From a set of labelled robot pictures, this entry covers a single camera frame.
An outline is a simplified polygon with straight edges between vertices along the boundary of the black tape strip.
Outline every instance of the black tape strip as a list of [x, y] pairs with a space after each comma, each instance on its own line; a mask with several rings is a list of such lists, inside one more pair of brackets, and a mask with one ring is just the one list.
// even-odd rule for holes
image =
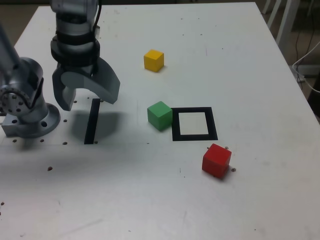
[[92, 99], [91, 110], [84, 137], [84, 144], [94, 144], [99, 116], [100, 99]]

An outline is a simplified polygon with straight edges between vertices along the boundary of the wooden block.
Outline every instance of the wooden block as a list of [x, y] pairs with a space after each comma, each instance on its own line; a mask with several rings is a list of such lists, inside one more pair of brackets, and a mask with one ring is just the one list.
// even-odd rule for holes
[[148, 121], [156, 129], [162, 131], [172, 123], [172, 109], [165, 105], [162, 101], [157, 102], [156, 104], [148, 107]]
[[203, 156], [202, 170], [216, 178], [222, 179], [229, 168], [230, 158], [231, 151], [212, 144]]
[[165, 55], [160, 51], [150, 50], [143, 59], [144, 68], [156, 73], [165, 65]]

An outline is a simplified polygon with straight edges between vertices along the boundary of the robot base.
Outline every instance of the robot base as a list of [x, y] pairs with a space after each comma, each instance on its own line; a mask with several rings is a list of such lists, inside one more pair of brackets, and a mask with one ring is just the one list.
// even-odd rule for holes
[[38, 138], [50, 133], [60, 122], [60, 113], [56, 106], [46, 103], [48, 114], [40, 121], [23, 123], [18, 117], [7, 114], [2, 128], [7, 137], [21, 137], [24, 139]]

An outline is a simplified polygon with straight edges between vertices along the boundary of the robotic arm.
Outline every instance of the robotic arm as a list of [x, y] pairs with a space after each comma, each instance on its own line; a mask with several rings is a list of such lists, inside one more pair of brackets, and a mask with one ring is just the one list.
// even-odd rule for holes
[[8, 137], [40, 137], [59, 124], [59, 110], [45, 102], [43, 82], [41, 66], [31, 58], [20, 58], [0, 25], [0, 104]]
[[115, 103], [120, 81], [113, 69], [100, 58], [95, 33], [101, 13], [101, 0], [51, 0], [56, 13], [56, 36], [51, 53], [58, 62], [53, 73], [54, 96], [60, 107], [70, 111], [76, 89], [88, 89], [103, 101]]
[[[50, 6], [56, 13], [51, 53], [58, 62], [52, 75], [58, 104], [70, 111], [79, 88], [115, 103], [120, 82], [109, 64], [100, 58], [100, 44], [95, 36], [101, 0], [51, 0]], [[58, 109], [44, 100], [43, 82], [41, 66], [30, 58], [20, 58], [0, 25], [0, 104], [6, 113], [2, 128], [8, 137], [40, 137], [59, 124]]]

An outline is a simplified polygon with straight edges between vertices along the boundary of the yellow cube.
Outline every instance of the yellow cube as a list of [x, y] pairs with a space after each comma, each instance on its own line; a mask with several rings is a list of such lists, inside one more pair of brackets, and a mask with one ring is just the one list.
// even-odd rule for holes
[[165, 65], [164, 53], [153, 49], [145, 54], [143, 59], [144, 68], [156, 73]]

